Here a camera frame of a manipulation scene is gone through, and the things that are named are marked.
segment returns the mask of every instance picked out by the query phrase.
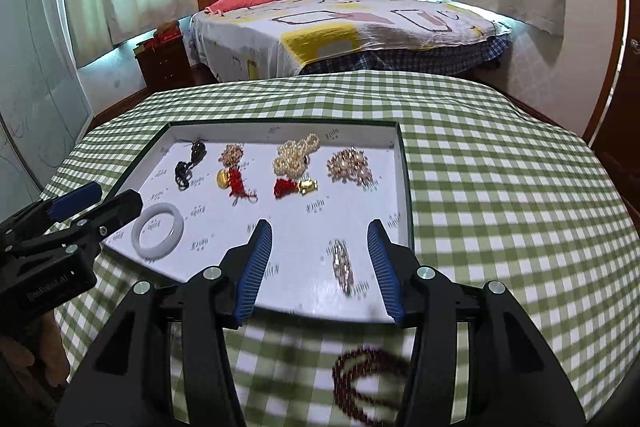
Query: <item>wooden nightstand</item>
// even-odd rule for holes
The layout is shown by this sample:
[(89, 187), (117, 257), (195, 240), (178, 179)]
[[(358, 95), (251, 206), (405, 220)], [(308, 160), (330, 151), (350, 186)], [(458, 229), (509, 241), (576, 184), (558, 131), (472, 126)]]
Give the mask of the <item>wooden nightstand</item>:
[(195, 85), (182, 36), (146, 49), (136, 59), (150, 92)]

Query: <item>white jade bangle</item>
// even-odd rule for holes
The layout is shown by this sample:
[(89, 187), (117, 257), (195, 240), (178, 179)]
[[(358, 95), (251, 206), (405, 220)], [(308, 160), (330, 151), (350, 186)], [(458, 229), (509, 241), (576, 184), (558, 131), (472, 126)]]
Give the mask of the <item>white jade bangle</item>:
[[(140, 233), (142, 233), (142, 227), (146, 225), (149, 219), (156, 217), (158, 214), (171, 214), (174, 216), (174, 224), (171, 227), (171, 232), (169, 232), (169, 235), (167, 235), (162, 242), (154, 247), (140, 247)], [(169, 254), (178, 246), (183, 231), (184, 219), (182, 219), (180, 210), (171, 203), (158, 203), (145, 209), (142, 214), (140, 214), (140, 217), (136, 219), (136, 222), (133, 224), (133, 228), (131, 229), (131, 242), (133, 244), (133, 248), (136, 250), (138, 255), (142, 257), (142, 259), (155, 261), (156, 259), (161, 259), (165, 255)]]

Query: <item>pearl necklace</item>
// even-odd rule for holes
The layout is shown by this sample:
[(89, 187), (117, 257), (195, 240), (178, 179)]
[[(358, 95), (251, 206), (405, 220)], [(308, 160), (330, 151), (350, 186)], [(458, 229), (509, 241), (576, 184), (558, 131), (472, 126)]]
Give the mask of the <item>pearl necklace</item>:
[(290, 180), (300, 178), (306, 171), (308, 155), (320, 149), (320, 139), (311, 133), (300, 141), (289, 140), (278, 147), (278, 157), (273, 161), (273, 171)]

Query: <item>white tray with green edge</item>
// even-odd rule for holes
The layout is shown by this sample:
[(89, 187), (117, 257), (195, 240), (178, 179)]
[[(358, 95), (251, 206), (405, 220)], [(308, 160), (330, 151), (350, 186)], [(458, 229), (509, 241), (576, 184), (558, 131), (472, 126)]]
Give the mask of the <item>white tray with green edge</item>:
[[(315, 133), (320, 148), (310, 155), (305, 176), (318, 190), (277, 200), (273, 171), (277, 147)], [(178, 190), (175, 166), (189, 161), (191, 144), (201, 140), (206, 156), (193, 168), (190, 187)], [(238, 143), (244, 187), (255, 191), (255, 203), (229, 197), (216, 175), (226, 145)], [(327, 161), (345, 148), (364, 151), (373, 183), (332, 181)], [(367, 249), (367, 227), (380, 219), (392, 242), (414, 247), (411, 197), (400, 127), (394, 122), (348, 120), (225, 120), (167, 124), (124, 172), (108, 198), (133, 188), (144, 208), (166, 202), (184, 218), (178, 245), (153, 262), (133, 247), (129, 223), (104, 245), (167, 276), (185, 282), (208, 266), (220, 263), (230, 248), (244, 245), (258, 220), (273, 230), (273, 248), (255, 305), (289, 314), (337, 321), (391, 322), (386, 314)], [(159, 214), (142, 227), (143, 248), (160, 243), (171, 231), (173, 217)], [(331, 245), (344, 241), (353, 269), (350, 295), (340, 288), (332, 266)]]

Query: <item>table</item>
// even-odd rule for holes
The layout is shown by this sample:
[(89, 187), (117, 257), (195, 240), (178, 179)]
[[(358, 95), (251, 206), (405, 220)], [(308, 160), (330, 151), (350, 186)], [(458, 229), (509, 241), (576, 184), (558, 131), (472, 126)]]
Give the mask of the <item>table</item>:
[[(640, 240), (585, 143), (526, 115), (489, 87), (358, 71), (158, 93), (89, 133), (44, 196), (89, 181), (106, 195), (169, 121), (273, 117), (398, 121), (418, 259), (455, 282), (503, 281), (552, 347), (587, 417), (597, 412), (638, 353)], [(73, 370), (129, 288), (141, 279), (161, 282), (107, 253), (94, 269), (97, 286), (56, 311)], [(453, 420), (464, 417), (466, 407), (465, 333), (459, 329)], [(408, 357), (413, 334), (393, 325), (250, 318), (241, 330), (225, 333), (247, 423), (350, 425), (333, 405), (335, 359), (360, 344)], [(185, 419), (180, 371), (172, 360), (176, 416)], [(401, 392), (401, 385), (386, 381), (380, 388)]]

